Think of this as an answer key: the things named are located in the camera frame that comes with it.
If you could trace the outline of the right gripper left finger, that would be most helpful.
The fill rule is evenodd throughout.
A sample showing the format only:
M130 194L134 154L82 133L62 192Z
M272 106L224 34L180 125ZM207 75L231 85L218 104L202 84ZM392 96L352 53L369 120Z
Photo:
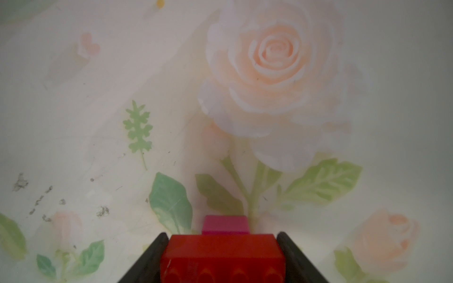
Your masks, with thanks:
M167 234L160 233L118 283L160 283L160 259L168 244Z

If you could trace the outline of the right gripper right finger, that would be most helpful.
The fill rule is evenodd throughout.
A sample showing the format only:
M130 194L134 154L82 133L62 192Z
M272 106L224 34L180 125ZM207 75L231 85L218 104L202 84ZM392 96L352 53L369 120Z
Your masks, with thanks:
M329 283L287 233L276 240L285 257L285 283Z

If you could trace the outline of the long red lego brick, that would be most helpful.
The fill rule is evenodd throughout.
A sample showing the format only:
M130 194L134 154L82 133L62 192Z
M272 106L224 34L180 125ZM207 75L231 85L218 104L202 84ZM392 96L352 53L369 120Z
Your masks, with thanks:
M270 234L173 235L160 260L163 283L283 283L285 258Z

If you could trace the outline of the magenta lego brick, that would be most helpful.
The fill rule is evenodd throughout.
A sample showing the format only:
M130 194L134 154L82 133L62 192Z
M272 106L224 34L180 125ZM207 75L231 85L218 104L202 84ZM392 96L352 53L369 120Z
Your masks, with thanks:
M202 227L203 235L248 235L250 227L246 216L207 215Z

